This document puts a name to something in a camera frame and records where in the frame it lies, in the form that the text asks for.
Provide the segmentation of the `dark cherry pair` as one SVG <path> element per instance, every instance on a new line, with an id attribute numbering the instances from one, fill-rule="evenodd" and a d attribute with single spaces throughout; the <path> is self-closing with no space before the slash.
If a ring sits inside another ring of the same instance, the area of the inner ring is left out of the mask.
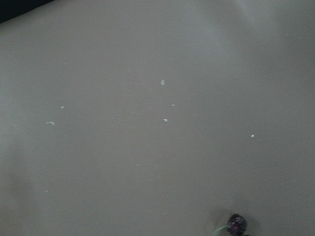
<path id="1" fill-rule="evenodd" d="M 226 225 L 216 229 L 212 235 L 218 236 L 221 231 L 226 230 L 231 236 L 244 236 L 247 230 L 247 221 L 239 214 L 233 214 L 229 218 Z"/>

